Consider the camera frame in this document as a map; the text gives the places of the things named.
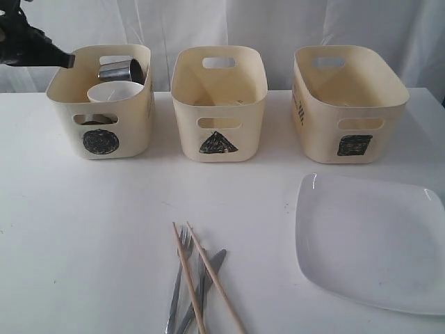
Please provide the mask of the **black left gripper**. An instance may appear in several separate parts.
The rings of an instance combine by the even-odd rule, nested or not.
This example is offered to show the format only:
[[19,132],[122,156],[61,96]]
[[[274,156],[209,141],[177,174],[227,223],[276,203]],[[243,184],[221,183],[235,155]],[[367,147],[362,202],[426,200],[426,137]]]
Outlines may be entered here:
[[13,67],[74,67],[75,55],[52,45],[31,26],[21,1],[1,1],[1,64]]

